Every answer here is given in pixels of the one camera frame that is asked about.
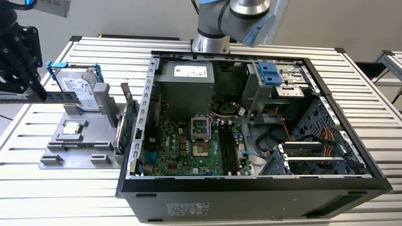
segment aluminum extrusion table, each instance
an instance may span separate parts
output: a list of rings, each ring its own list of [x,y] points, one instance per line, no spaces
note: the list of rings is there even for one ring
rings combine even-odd
[[[142,93],[152,50],[189,51],[188,41],[81,38],[67,42],[57,62],[97,62],[110,96],[124,102],[120,83],[136,99]],[[307,57],[363,140],[393,190],[332,219],[208,222],[209,225],[402,225],[402,117],[345,53],[333,48],[230,45],[233,54]],[[45,75],[49,91],[57,86]],[[124,199],[116,199],[118,170],[39,170],[43,153],[62,116],[61,105],[23,105],[0,138],[0,225],[134,225]],[[180,223],[204,225],[205,222]]]

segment white wall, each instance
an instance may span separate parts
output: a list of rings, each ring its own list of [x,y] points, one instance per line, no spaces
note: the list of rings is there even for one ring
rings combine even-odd
[[[381,49],[402,50],[402,0],[288,0],[274,45],[341,47],[371,61]],[[71,35],[170,36],[189,40],[197,17],[189,0],[71,0],[67,18],[18,12],[39,31],[43,61],[54,60]]]
[[[356,61],[402,50],[402,0],[289,0],[274,45],[341,47]]]
[[[18,11],[18,24],[38,29],[42,61],[54,60],[71,35],[178,37],[196,34],[197,15],[189,0],[71,0],[69,16]]]

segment blue plastic latch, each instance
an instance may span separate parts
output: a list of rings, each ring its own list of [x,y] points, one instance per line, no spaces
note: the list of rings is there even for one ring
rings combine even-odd
[[[104,80],[102,80],[102,76],[101,76],[101,70],[100,70],[100,66],[98,66],[98,64],[97,64],[97,63],[94,63],[94,64],[93,64],[93,68],[94,68],[94,70],[96,70],[96,74],[97,74],[97,81],[98,81],[98,82],[104,82]]]
[[[150,165],[156,166],[157,165],[157,152],[145,152],[145,160]]]
[[[67,67],[67,63],[65,62],[57,62],[53,65],[53,68],[66,68]]]
[[[49,72],[53,81],[55,81],[55,75],[54,75],[54,73],[53,73],[51,61],[50,61],[50,60],[47,60],[47,61],[45,62],[45,70]]]
[[[80,113],[80,115],[84,114],[85,111],[80,107],[76,107],[76,109],[77,109],[77,112]]]
[[[281,84],[280,75],[272,62],[257,62],[257,72],[262,77],[264,85],[276,86]]]

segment power supply label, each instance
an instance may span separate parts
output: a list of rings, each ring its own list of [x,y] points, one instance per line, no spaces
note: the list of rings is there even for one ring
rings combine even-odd
[[[76,93],[80,100],[77,106],[82,110],[98,110],[89,83],[82,79],[62,78],[65,91]]]
[[[206,78],[205,66],[174,66],[174,77]]]
[[[209,204],[210,204],[209,202],[166,203],[168,215],[170,216],[206,215]]]

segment wire bundle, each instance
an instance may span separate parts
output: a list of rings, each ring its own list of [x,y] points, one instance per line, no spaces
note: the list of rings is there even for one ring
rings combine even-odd
[[[323,127],[321,132],[320,132],[320,135],[319,135],[317,138],[321,139],[323,136],[324,136],[324,139],[325,139],[325,140],[335,141],[333,134],[332,134],[332,132],[328,130],[327,127]],[[324,145],[324,157],[329,157],[329,156],[331,156],[331,149]]]

